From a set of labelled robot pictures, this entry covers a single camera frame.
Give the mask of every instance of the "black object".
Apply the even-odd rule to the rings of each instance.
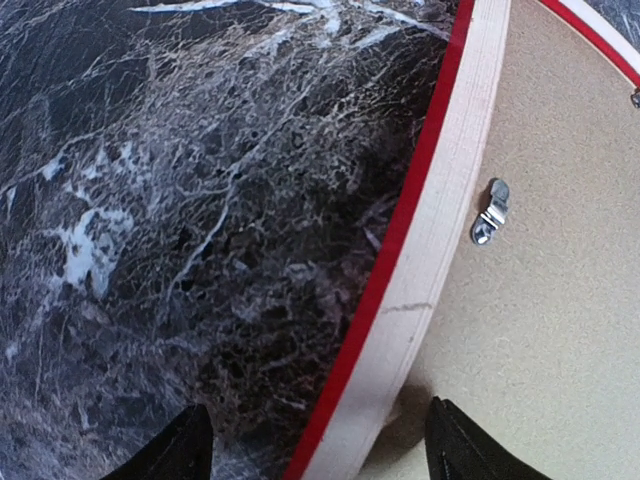
[[[102,480],[209,480],[212,450],[213,429],[206,407],[187,407]]]
[[[450,400],[431,402],[425,442],[431,480],[549,480],[507,452]]]

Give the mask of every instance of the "metal clip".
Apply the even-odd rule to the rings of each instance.
[[[631,103],[634,107],[640,108],[640,88],[636,88],[631,94]]]
[[[498,228],[507,220],[507,201],[509,200],[509,186],[499,178],[491,184],[491,202],[489,207],[478,215],[473,228],[471,239],[476,245],[487,245],[493,240]]]

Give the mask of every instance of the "red rim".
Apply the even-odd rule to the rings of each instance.
[[[569,10],[559,0],[540,0],[545,7],[567,22],[580,35],[586,38],[598,49],[611,63],[613,63],[634,85],[640,85],[640,74],[595,30],[587,25],[575,13]]]
[[[422,133],[382,248],[327,383],[285,471],[285,480],[301,478],[311,462],[311,458],[320,444],[329,421],[338,406],[340,397],[347,386],[371,325],[378,313],[382,297],[391,280],[391,275],[429,173],[431,160],[440,137],[442,123],[447,113],[449,99],[458,74],[460,59],[462,58],[467,32],[471,23],[473,5],[474,0],[460,0],[451,39],[445,52]]]

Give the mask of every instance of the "dark marble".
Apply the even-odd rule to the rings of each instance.
[[[281,474],[454,10],[0,4],[0,479],[99,478],[193,402],[212,478]]]
[[[636,0],[586,0],[636,50],[640,50],[640,3]]]

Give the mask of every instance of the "beige board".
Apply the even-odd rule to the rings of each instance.
[[[474,200],[403,399],[360,479],[429,478],[428,393],[554,480],[640,471],[640,112],[629,82],[533,1],[512,4]],[[494,242],[469,229],[493,177]]]
[[[304,480],[347,480],[358,474],[416,359],[449,272],[491,126],[509,20],[510,0],[471,3],[466,2],[467,8],[473,7],[466,47],[429,175],[426,180],[413,179],[422,189],[411,225],[357,363],[306,467]],[[428,142],[434,131],[430,128],[421,137],[422,148],[418,147],[414,162],[426,161],[425,155],[431,154]],[[381,281],[373,275],[375,272],[373,284]],[[363,297],[363,304],[375,302],[375,296]],[[362,321],[366,323],[366,313],[354,319],[352,329],[355,322],[362,327]],[[343,349],[359,348],[354,340],[355,336],[348,337]],[[335,384],[325,388],[335,392]],[[318,412],[330,405],[330,401],[322,402],[323,398],[316,406]],[[318,424],[312,428],[313,421],[308,428],[317,433]],[[297,472],[290,470],[288,474],[287,478],[294,478]]]

